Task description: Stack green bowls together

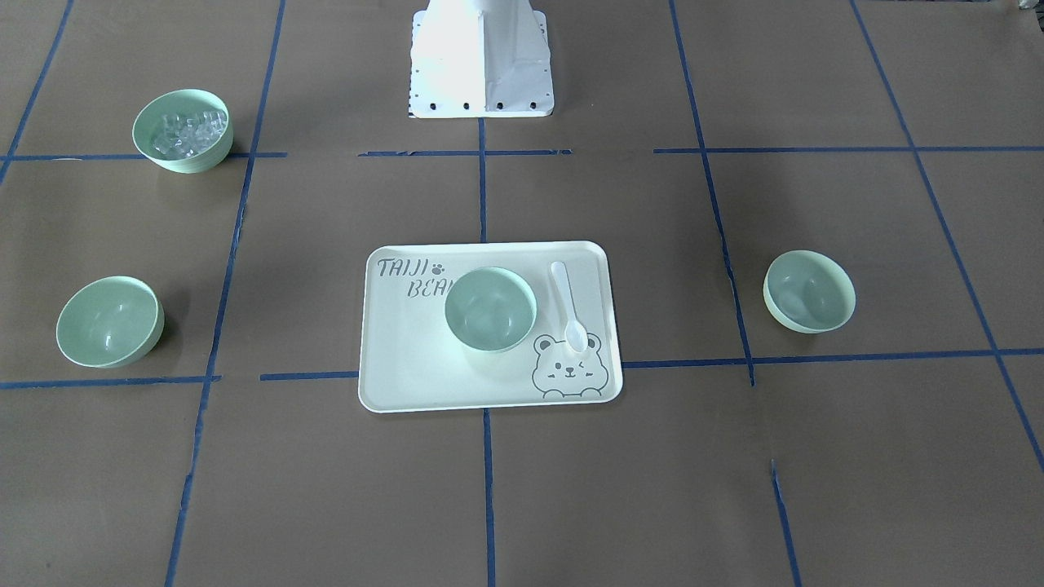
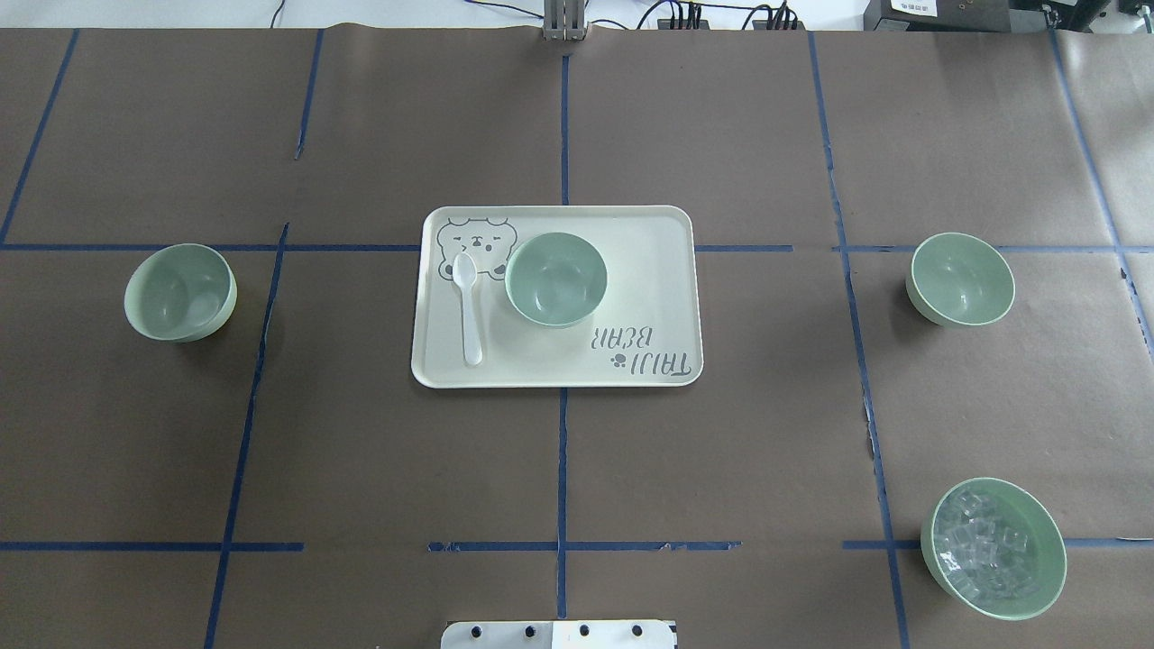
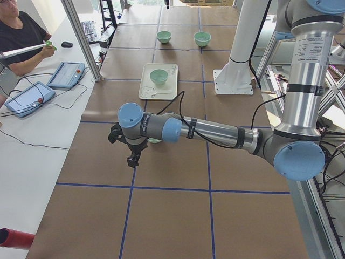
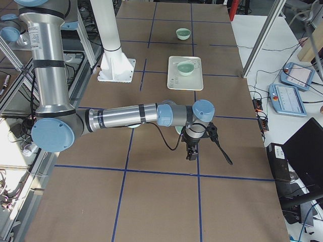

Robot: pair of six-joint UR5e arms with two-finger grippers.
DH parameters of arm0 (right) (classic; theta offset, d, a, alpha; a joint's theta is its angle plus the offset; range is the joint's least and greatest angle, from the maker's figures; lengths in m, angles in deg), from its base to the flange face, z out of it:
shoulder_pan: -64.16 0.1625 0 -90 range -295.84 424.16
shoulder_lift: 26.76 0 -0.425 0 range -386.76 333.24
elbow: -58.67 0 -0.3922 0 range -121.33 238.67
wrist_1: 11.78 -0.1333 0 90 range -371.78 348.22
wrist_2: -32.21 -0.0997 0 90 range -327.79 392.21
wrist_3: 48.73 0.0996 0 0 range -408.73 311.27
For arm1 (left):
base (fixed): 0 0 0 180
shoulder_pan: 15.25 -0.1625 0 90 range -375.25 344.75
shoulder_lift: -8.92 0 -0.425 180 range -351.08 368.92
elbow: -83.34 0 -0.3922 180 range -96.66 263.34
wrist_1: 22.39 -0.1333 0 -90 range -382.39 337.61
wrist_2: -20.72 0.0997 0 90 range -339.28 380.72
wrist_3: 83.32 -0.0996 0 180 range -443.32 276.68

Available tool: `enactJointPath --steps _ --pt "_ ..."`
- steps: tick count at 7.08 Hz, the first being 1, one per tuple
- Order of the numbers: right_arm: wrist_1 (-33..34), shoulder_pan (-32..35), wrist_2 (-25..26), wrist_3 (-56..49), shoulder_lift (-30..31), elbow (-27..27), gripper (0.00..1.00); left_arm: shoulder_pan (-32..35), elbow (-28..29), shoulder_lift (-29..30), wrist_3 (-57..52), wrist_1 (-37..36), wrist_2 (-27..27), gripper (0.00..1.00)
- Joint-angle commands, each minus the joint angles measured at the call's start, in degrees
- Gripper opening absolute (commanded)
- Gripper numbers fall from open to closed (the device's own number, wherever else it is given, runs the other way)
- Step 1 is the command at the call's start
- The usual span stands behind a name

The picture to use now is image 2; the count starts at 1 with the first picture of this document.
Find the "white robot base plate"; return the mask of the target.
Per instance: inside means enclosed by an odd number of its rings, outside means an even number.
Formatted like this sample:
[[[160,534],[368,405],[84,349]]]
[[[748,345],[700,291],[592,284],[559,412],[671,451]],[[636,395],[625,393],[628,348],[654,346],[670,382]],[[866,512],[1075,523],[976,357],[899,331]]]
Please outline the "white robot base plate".
[[[458,621],[441,648],[677,648],[676,624],[658,619]]]

